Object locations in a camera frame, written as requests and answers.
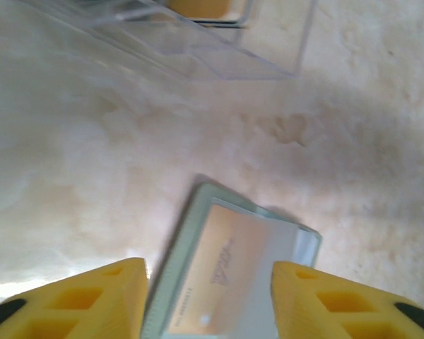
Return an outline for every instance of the clear plastic container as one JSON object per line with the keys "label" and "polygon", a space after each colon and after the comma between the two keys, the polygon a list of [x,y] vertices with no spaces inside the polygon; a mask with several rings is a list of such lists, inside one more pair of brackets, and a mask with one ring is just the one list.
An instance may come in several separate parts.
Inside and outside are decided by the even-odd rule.
{"label": "clear plastic container", "polygon": [[317,2],[289,0],[280,12],[283,2],[265,0],[251,27],[219,28],[151,0],[22,1],[190,80],[295,78]]}

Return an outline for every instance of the rectangular hole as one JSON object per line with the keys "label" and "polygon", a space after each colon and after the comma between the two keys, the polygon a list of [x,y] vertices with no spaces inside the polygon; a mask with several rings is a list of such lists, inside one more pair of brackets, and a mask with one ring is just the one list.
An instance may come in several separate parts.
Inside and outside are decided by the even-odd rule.
{"label": "rectangular hole", "polygon": [[354,292],[319,292],[318,298],[330,312],[371,312],[373,307]]}
{"label": "rectangular hole", "polygon": [[405,335],[389,323],[345,323],[343,327],[352,339],[404,339]]}
{"label": "rectangular hole", "polygon": [[50,305],[50,309],[89,309],[102,294],[102,288],[83,287],[64,291]]}
{"label": "rectangular hole", "polygon": [[15,339],[65,339],[77,320],[38,319],[31,321]]}

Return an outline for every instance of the white marble surface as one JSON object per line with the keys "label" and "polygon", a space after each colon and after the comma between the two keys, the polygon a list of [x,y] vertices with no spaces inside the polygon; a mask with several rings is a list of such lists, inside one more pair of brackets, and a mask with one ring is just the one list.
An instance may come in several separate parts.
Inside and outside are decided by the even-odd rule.
{"label": "white marble surface", "polygon": [[92,43],[0,1],[0,300],[153,270],[205,175],[319,230],[318,269],[424,306],[424,0],[321,0],[284,83],[182,85]]}

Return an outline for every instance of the black rubber pad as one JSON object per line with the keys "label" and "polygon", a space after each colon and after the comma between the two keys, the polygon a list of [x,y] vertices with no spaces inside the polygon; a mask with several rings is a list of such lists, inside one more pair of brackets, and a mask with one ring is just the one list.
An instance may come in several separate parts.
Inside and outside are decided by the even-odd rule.
{"label": "black rubber pad", "polygon": [[15,299],[10,302],[5,302],[4,304],[0,304],[0,324],[15,314],[26,303],[27,301],[25,299]]}
{"label": "black rubber pad", "polygon": [[394,306],[424,330],[424,309],[403,302],[397,302]]}

